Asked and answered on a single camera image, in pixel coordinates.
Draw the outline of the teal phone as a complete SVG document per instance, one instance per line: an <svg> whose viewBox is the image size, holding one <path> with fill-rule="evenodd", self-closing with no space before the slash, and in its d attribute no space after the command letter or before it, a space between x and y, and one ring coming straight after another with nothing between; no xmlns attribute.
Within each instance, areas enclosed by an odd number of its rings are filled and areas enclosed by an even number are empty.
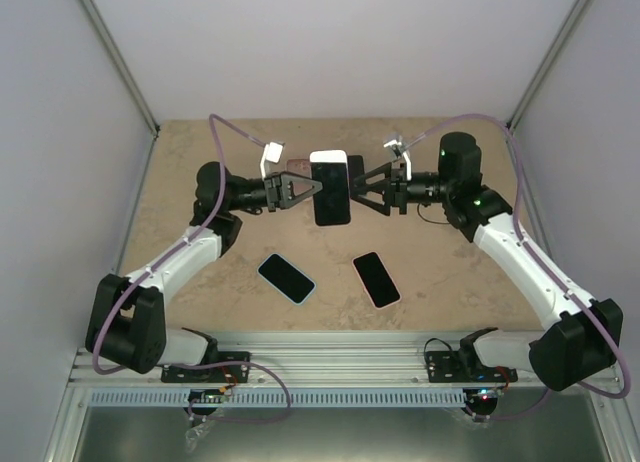
<svg viewBox="0 0 640 462"><path fill-rule="evenodd" d="M362 155L348 155L347 156L348 177L349 182L353 181L365 173L364 170L364 158Z"/></svg>

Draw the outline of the pink phone case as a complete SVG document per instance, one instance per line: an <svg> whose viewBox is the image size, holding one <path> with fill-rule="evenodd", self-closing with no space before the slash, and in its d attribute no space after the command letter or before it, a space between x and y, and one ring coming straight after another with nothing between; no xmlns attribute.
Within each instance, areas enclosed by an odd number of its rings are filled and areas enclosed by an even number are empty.
<svg viewBox="0 0 640 462"><path fill-rule="evenodd" d="M286 170L296 173L308 173L311 169L311 164L308 159L293 158L289 159L286 163Z"/></svg>

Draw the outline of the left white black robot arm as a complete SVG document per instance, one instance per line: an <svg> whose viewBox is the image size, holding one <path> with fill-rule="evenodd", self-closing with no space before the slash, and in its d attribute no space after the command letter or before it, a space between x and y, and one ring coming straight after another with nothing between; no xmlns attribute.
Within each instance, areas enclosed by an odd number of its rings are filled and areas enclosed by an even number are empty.
<svg viewBox="0 0 640 462"><path fill-rule="evenodd" d="M202 166L193 217L179 239L140 269L108 274L99 282L85 339L95 371L145 374L161 365L184 365L197 381L213 378L219 368L214 339L194 329L169 328L167 306L230 250L242 227L238 212L286 210L322 188L321 182L291 172L247 179L219 162Z"/></svg>

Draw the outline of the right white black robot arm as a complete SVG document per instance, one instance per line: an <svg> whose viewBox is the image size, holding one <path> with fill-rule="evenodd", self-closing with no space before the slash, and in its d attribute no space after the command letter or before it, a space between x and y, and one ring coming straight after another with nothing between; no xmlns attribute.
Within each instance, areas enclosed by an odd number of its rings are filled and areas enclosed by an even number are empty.
<svg viewBox="0 0 640 462"><path fill-rule="evenodd" d="M612 366L628 370L619 348L622 309L611 299L595 299L526 235L515 208L483 183L482 152L473 136L445 134L434 172L413 171L403 142L387 146L400 165L386 163L354 177L353 200L383 215L392 209L406 214L411 204L441 205L447 222L519 289L544 330L536 339L497 328L466 336L458 350L464 377L481 381L495 368L523 370L560 392Z"/></svg>

